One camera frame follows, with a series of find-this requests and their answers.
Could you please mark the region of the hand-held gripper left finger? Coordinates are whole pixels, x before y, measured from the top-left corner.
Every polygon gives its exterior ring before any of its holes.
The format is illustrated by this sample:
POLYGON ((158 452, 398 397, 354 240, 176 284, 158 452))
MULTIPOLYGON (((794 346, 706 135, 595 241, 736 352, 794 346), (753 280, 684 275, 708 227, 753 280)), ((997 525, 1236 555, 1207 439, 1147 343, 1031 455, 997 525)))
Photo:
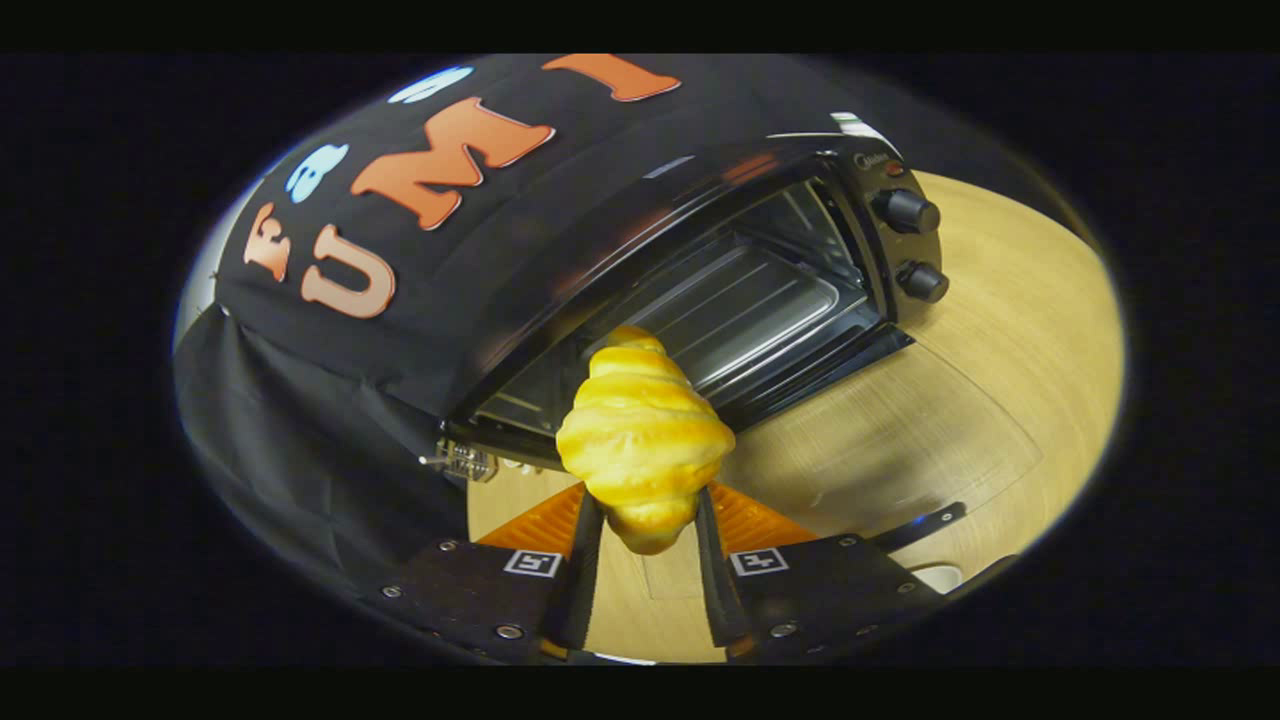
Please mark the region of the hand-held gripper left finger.
POLYGON ((588 635, 603 521, 577 483, 476 542, 435 539, 380 582, 380 610, 468 661, 567 661, 588 635))

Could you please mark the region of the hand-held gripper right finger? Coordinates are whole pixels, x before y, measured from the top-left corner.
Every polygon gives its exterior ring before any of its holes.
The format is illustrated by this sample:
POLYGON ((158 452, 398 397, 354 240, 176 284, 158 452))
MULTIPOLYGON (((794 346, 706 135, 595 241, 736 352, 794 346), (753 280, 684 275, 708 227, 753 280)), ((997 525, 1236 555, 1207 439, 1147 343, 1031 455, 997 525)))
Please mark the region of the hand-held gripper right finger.
POLYGON ((873 538, 819 537, 721 483, 695 521, 713 644, 728 656, 854 656, 943 607, 891 557, 941 527, 933 514, 873 538))

